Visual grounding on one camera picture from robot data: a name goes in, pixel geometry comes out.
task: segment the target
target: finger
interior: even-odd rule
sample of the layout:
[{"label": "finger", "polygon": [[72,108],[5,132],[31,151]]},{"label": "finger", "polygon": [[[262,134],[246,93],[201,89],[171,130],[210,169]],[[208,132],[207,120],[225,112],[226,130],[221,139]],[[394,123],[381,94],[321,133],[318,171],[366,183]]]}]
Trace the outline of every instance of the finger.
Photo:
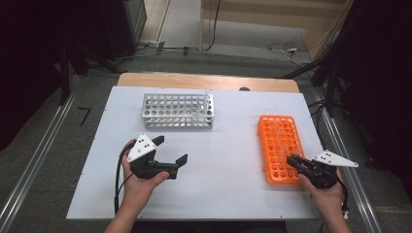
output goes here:
[{"label": "finger", "polygon": [[[124,149],[127,148],[129,145],[134,144],[136,142],[136,139],[131,139],[130,141],[128,141],[128,143],[126,143],[126,145],[124,145]],[[127,150],[124,154],[128,155],[130,150]]]},{"label": "finger", "polygon": [[150,179],[153,189],[155,189],[159,184],[163,183],[164,181],[169,178],[169,173],[161,172],[155,175],[153,178]]},{"label": "finger", "polygon": [[126,154],[121,159],[121,166],[123,167],[123,170],[130,170],[130,164],[127,161],[127,155]]},{"label": "finger", "polygon": [[300,182],[302,183],[302,185],[308,189],[309,191],[315,189],[316,187],[314,187],[312,185],[312,183],[309,181],[309,179],[303,175],[303,174],[297,174],[297,177],[299,178]]},{"label": "finger", "polygon": [[340,181],[342,181],[342,174],[340,173],[339,168],[336,168],[336,175],[340,179]]}]

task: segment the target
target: white tabletop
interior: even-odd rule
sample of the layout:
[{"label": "white tabletop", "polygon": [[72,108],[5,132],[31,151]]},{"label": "white tabletop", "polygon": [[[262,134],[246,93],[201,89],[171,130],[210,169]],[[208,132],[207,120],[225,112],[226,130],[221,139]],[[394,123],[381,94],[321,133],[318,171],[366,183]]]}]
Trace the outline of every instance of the white tabletop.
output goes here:
[{"label": "white tabletop", "polygon": [[187,153],[177,180],[156,188],[142,219],[301,219],[318,217],[300,185],[269,184],[262,170],[258,137],[261,115],[292,116],[305,156],[322,147],[302,94],[207,90],[213,94],[212,129],[146,129],[144,93],[200,93],[199,89],[121,87],[112,89],[76,188],[68,219],[113,218],[119,153],[141,133],[165,136],[155,159],[175,162]]}]

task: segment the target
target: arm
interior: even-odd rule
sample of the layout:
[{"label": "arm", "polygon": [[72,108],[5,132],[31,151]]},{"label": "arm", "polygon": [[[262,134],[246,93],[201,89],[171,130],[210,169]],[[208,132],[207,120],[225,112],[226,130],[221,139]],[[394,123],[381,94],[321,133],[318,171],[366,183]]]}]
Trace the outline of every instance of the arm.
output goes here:
[{"label": "arm", "polygon": [[[131,174],[127,155],[129,150],[124,154],[121,166],[123,168],[124,180]],[[131,176],[124,184],[124,195],[119,211],[115,218],[110,222],[105,232],[127,232],[130,233],[133,223],[140,212],[145,208],[146,204],[155,190],[155,188],[167,180],[169,174],[161,172],[150,180],[138,179],[136,176]]]},{"label": "arm", "polygon": [[[341,177],[339,170],[337,170],[337,175]],[[305,189],[309,191],[327,230],[332,233],[351,232],[342,214],[343,192],[340,184],[337,183],[330,189],[317,189],[304,175],[299,174],[298,177]]]}]

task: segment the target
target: metal frame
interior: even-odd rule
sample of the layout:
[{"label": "metal frame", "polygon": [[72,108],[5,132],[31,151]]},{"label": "metal frame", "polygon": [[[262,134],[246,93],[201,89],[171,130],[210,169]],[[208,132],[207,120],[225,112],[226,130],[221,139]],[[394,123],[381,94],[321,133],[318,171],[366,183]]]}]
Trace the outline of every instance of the metal frame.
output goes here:
[{"label": "metal frame", "polygon": [[[315,88],[315,97],[317,101],[325,99],[322,91],[319,88]],[[334,118],[330,118],[326,112],[323,112],[323,118],[326,124],[327,131],[330,135],[330,138],[333,142],[333,145],[336,148],[337,153],[343,157],[351,160],[349,153],[346,150],[345,144],[340,137],[336,122]],[[345,174],[345,177],[348,181],[348,185],[352,190],[355,201],[357,203],[360,215],[363,219],[363,223],[367,229],[367,232],[383,232],[379,224],[379,221],[374,213],[373,207],[369,202],[369,198],[366,194],[366,191],[361,184],[361,180],[358,176],[358,173],[355,168],[343,167],[341,168]]]},{"label": "metal frame", "polygon": [[36,148],[16,186],[5,201],[6,205],[4,206],[0,215],[0,233],[8,232],[10,226],[12,225],[18,209],[20,208],[25,196],[27,195],[31,185],[33,184],[34,179],[36,178],[36,175],[39,172],[43,161],[45,160],[49,152],[49,148],[51,147],[61,124],[66,118],[70,107],[72,106],[72,103],[78,93],[79,86],[82,84],[82,81],[83,79],[81,79],[79,76],[74,77],[71,86],[73,92],[69,95],[65,104],[57,109],[57,112],[55,113],[54,118],[52,119],[45,135],[43,136],[42,141]]}]

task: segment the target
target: black cable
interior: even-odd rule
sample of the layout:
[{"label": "black cable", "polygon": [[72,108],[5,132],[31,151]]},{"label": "black cable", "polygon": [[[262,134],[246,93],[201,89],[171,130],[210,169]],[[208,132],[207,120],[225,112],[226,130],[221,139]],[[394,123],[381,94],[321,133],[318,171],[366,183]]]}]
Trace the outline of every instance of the black cable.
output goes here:
[{"label": "black cable", "polygon": [[319,140],[321,141],[321,146],[323,150],[326,150],[325,142],[324,139],[321,136],[321,130],[320,130],[320,124],[319,122],[321,121],[321,115],[324,111],[324,106],[320,106],[318,112],[316,113],[316,132],[318,133]]},{"label": "black cable", "polygon": [[221,7],[221,0],[218,2],[218,8],[216,9],[216,14],[215,14],[215,22],[213,23],[213,40],[212,43],[209,45],[209,47],[204,50],[208,51],[212,48],[212,46],[215,44],[215,39],[216,39],[216,23],[218,22],[218,14],[219,14],[219,8]]},{"label": "black cable", "polygon": [[194,47],[162,47],[162,49],[165,50],[195,50],[195,51],[199,51],[198,48],[194,48]]},{"label": "black cable", "polygon": [[324,223],[322,222],[322,223],[321,223],[321,228],[319,228],[318,233],[321,233],[323,230],[324,230]]},{"label": "black cable", "polygon": [[317,114],[320,110],[322,109],[322,107],[319,107],[317,111],[313,112],[310,117],[312,117],[313,115]]},{"label": "black cable", "polygon": [[207,34],[207,36],[208,36],[208,40],[207,40],[207,42],[209,43],[209,46],[210,46],[210,36],[212,35],[212,30],[210,29],[210,22],[212,21],[210,18],[212,17],[212,9],[210,9],[209,10],[209,16],[208,16],[208,18],[209,18],[209,20],[208,20],[208,25],[207,25],[207,32],[208,32],[208,34]]},{"label": "black cable", "polygon": [[325,102],[325,100],[316,101],[315,103],[308,104],[308,108],[310,108],[310,107],[312,107],[312,106],[314,106],[314,105],[317,105],[317,104],[323,104],[324,102]]},{"label": "black cable", "polygon": [[[124,61],[125,61],[126,59],[128,59],[128,58],[129,58],[129,57],[122,58],[122,59],[119,60],[118,62],[114,62],[114,63],[110,62],[110,63],[111,63],[112,65],[114,65],[114,66],[120,66],[120,65],[122,65],[122,64],[124,63]],[[95,69],[95,68],[102,68],[102,67],[105,67],[105,66],[100,65],[100,64],[89,63],[89,64],[87,64],[87,67],[90,68],[90,69]]]},{"label": "black cable", "polygon": [[349,210],[348,208],[348,198],[349,198],[348,188],[346,188],[346,185],[337,176],[336,176],[336,180],[342,186],[343,195],[345,196],[343,199],[343,203],[342,203],[342,212],[343,212],[343,216],[345,216],[345,213]]},{"label": "black cable", "polygon": [[120,194],[120,191],[121,191],[121,188],[124,186],[124,184],[131,178],[131,176],[133,176],[134,175],[134,173],[132,173],[132,174],[130,174],[124,181],[123,181],[123,183],[121,183],[121,185],[120,185],[120,187],[119,187],[119,189],[118,189],[118,192],[117,192],[117,196],[119,196],[119,194]]},{"label": "black cable", "polygon": [[307,77],[309,78],[309,80],[310,80],[310,79],[312,79],[312,76],[313,76],[314,74],[311,76],[311,75],[309,75],[308,72],[309,72],[309,71],[306,71],[305,74],[306,74],[306,76],[307,76]]},{"label": "black cable", "polygon": [[121,166],[121,160],[123,159],[124,154],[127,152],[127,150],[130,150],[131,148],[134,147],[136,144],[136,140],[134,140],[133,143],[127,145],[126,147],[121,150],[121,153],[119,155],[119,161],[118,161],[118,168],[116,170],[116,186],[115,186],[115,214],[118,213],[119,210],[119,179],[120,179],[120,166]]}]

